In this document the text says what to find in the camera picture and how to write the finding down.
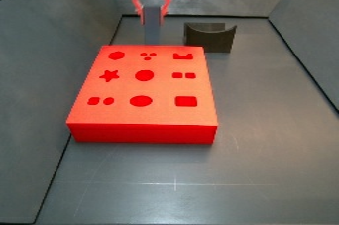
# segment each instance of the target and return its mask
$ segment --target shape-shaped hole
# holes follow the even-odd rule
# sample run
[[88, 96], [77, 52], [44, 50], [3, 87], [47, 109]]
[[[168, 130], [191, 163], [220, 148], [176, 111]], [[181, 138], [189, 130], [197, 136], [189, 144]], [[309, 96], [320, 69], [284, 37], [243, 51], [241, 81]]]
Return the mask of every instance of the shape-shaped hole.
[[104, 78], [105, 82], [111, 82], [115, 78], [119, 78], [117, 70], [115, 71], [105, 70], [104, 75], [100, 76], [99, 78]]
[[113, 52], [108, 55], [108, 58], [112, 60], [120, 60], [124, 58], [124, 52]]
[[139, 81], [148, 81], [153, 78], [153, 72], [151, 70], [140, 70], [135, 73], [135, 78]]
[[175, 105], [177, 107], [196, 107], [197, 99], [195, 96], [176, 96]]
[[173, 72], [172, 78], [183, 78], [183, 72]]
[[99, 97], [91, 97], [87, 104], [88, 105], [97, 105], [100, 102], [100, 98]]
[[152, 103], [152, 98], [145, 95], [133, 96], [129, 100], [132, 106], [144, 107]]
[[192, 60], [193, 59], [193, 55], [192, 54], [187, 54], [187, 55], [179, 55], [179, 54], [173, 54], [173, 59], [180, 59], [180, 60]]
[[111, 105], [113, 103], [113, 98], [112, 97], [107, 97], [104, 100], [103, 100], [103, 104], [104, 105]]
[[185, 77], [187, 78], [196, 78], [196, 73], [195, 72], [187, 72]]

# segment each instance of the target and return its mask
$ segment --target circular hole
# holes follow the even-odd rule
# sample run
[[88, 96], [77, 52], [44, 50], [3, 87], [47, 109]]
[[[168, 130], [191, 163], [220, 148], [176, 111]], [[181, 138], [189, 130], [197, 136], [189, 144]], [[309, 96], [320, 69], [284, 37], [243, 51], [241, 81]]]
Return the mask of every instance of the circular hole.
[[88, 105], [97, 105], [100, 102], [100, 98], [99, 97], [91, 97], [87, 104]]
[[140, 70], [135, 73], [135, 78], [140, 81], [148, 81], [153, 78], [153, 72], [151, 70]]
[[103, 100], [103, 104], [104, 105], [111, 105], [113, 103], [113, 98], [111, 97], [107, 97], [104, 100]]
[[132, 106], [144, 107], [152, 103], [152, 99], [145, 95], [137, 95], [131, 98], [129, 103]]
[[124, 58], [124, 52], [113, 52], [108, 55], [108, 58], [112, 60], [120, 60]]

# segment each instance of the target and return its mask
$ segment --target star-shaped hole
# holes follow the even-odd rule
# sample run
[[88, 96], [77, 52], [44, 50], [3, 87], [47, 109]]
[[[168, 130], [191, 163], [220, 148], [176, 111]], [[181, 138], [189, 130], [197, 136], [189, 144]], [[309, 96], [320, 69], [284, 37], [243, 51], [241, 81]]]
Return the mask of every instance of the star-shaped hole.
[[104, 78], [105, 82], [111, 82], [115, 78], [119, 78], [117, 70], [115, 71], [104, 71], [104, 75], [100, 76], [100, 78]]

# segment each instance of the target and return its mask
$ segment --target red shape sorter box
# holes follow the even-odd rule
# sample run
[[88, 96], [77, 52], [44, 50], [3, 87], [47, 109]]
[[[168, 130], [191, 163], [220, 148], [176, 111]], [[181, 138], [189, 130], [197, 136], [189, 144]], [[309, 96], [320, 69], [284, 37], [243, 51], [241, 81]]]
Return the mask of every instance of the red shape sorter box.
[[212, 144], [217, 115], [203, 48], [101, 47], [67, 123], [80, 142]]

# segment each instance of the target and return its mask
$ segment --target rectangular hole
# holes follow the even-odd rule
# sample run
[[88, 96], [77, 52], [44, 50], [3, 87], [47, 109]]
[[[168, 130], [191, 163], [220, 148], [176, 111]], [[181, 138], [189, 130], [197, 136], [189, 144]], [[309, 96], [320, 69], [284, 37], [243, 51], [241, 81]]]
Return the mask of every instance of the rectangular hole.
[[177, 107], [196, 107], [197, 99], [195, 96], [176, 96], [175, 105]]

